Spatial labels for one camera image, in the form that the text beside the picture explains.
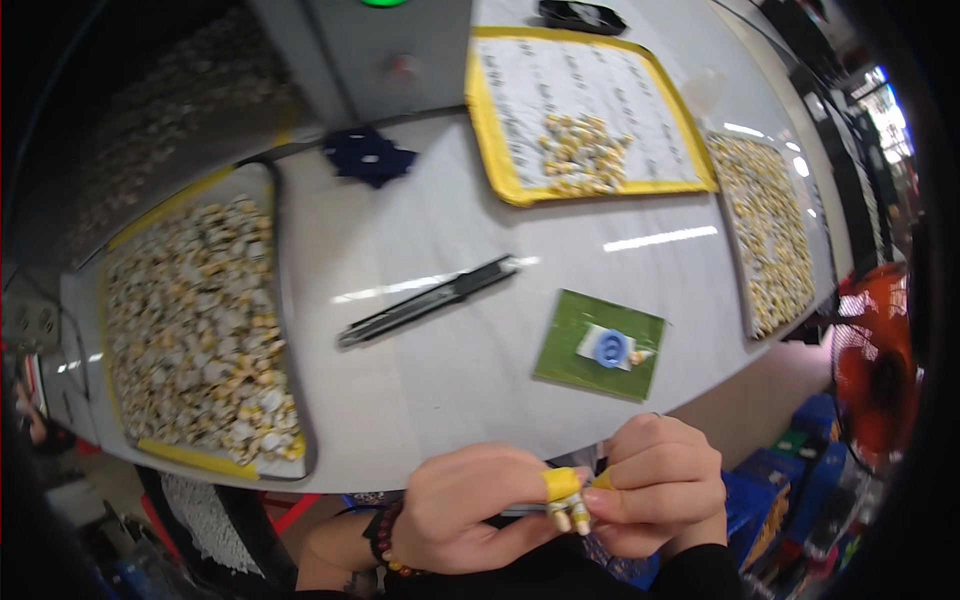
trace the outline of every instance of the green card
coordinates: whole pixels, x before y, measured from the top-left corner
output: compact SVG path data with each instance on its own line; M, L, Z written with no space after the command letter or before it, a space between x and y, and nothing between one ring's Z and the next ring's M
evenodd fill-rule
M636 340L637 350L651 350L652 356L630 371L608 369L595 360L577 354L590 324L616 329ZM561 290L553 323L543 342L534 375L556 379L642 402L647 399L654 368L660 359L664 321L660 317L612 302Z

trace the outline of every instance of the dark blue cloth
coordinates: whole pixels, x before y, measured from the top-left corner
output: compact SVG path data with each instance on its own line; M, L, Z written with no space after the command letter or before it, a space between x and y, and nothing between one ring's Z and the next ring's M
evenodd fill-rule
M409 173L417 157L369 127L331 133L323 152L337 167L338 177L356 177L377 189Z

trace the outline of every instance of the black sleeve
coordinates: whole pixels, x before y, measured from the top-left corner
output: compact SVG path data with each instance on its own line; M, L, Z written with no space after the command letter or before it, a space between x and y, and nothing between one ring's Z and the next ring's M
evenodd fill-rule
M291 597L293 600L361 600L360 596L332 589L301 589Z
M707 544L681 552L667 562L650 591L617 581L604 567L570 551L574 536L558 538L510 566L469 575L400 578L388 574L389 600L741 600L743 590L730 551ZM302 600L354 600L341 591L300 591Z
M668 561L650 592L663 600L742 600L743 586L733 553L708 543L688 548Z

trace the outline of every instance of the blue circular sticker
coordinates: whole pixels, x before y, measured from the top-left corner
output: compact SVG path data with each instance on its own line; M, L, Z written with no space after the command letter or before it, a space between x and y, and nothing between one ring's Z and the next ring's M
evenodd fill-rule
M593 358L607 369L616 367L627 358L627 336L616 329L607 329L597 340Z

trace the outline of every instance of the beaded bracelet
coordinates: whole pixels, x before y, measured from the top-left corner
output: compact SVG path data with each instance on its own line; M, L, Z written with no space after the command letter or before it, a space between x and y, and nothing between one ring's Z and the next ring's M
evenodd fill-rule
M373 557L388 569L395 571L400 577L422 575L426 571L418 568L410 568L398 561L394 556L394 546L391 542L391 535L394 532L396 518L402 510L403 498L400 498L386 509L377 511L370 525L364 530L363 535L370 540L370 550L373 553Z

